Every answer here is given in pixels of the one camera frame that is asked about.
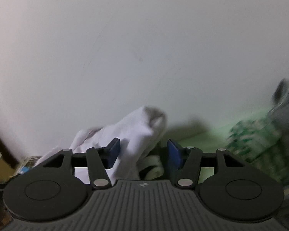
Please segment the grey fleece garment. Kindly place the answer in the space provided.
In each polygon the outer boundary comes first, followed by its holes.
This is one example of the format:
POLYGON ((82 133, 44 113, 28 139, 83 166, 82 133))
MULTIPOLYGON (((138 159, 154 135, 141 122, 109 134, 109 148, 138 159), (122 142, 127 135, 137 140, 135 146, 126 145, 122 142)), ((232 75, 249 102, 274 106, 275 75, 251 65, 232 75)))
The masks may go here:
POLYGON ((273 125, 283 134, 289 133, 289 80, 280 81, 272 96, 272 109, 267 113, 273 125))

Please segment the green white striped shirt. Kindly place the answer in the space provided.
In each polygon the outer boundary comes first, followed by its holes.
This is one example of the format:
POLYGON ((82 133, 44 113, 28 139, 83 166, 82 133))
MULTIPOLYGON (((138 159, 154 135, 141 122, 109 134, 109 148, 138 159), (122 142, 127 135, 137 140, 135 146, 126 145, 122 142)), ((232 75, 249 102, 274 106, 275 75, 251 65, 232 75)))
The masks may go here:
POLYGON ((227 149, 283 185, 289 185, 289 133, 269 118, 240 121, 229 131, 227 149))

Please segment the white t-shirt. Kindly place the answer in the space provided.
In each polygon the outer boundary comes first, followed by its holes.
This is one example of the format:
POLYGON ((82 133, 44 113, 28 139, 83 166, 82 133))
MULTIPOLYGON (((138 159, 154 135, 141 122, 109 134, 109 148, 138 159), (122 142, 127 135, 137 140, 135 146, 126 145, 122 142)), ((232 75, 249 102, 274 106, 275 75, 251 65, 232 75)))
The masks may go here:
POLYGON ((106 147, 114 138, 120 139, 120 154, 107 175, 111 183, 117 180, 141 180, 138 162, 151 155, 166 129, 165 112, 155 107, 143 106, 125 116, 118 123, 101 128, 79 131, 70 149, 84 153, 87 149, 106 147))

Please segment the yellow green baby blanket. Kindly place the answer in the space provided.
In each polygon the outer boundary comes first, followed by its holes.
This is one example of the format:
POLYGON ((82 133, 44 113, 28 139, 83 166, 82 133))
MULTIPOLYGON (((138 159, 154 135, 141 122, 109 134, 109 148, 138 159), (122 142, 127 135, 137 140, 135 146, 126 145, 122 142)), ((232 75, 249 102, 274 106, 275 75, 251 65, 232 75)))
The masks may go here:
MULTIPOLYGON (((255 120, 260 118, 268 118, 267 114, 264 112, 259 112, 253 115, 251 118, 243 119, 245 120, 255 120)), ((204 152, 213 153, 217 148, 226 148, 229 143, 229 131, 233 127, 231 125, 226 125, 224 127, 212 129, 207 132, 203 132, 194 137, 187 138, 185 140, 179 141, 182 146, 195 146, 196 148, 202 149, 204 152)))

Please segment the blue white checkered cloth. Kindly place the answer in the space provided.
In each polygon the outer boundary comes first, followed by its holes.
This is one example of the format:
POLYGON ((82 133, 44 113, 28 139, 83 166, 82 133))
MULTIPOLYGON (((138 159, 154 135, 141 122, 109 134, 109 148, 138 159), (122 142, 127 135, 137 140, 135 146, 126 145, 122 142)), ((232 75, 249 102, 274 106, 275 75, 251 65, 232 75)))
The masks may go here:
POLYGON ((26 157, 17 167, 15 175, 22 175, 31 170, 38 162, 41 156, 26 157))

